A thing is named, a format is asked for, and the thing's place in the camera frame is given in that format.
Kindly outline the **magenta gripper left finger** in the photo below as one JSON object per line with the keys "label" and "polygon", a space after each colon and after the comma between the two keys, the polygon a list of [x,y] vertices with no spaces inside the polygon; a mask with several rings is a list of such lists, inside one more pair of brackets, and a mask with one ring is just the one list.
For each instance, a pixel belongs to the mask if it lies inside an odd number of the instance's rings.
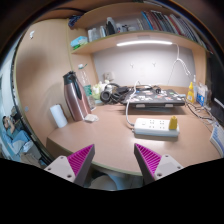
{"label": "magenta gripper left finger", "polygon": [[45,171],[83,186],[94,155],[95,145],[91,144],[69,156],[60,155]]}

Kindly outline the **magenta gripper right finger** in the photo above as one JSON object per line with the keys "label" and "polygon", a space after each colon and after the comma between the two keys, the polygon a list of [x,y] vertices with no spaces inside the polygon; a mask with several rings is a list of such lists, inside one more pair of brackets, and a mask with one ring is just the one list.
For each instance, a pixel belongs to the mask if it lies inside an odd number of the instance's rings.
{"label": "magenta gripper right finger", "polygon": [[183,168],[172,156],[160,155],[137,143],[134,144],[134,155],[145,184],[150,184]]}

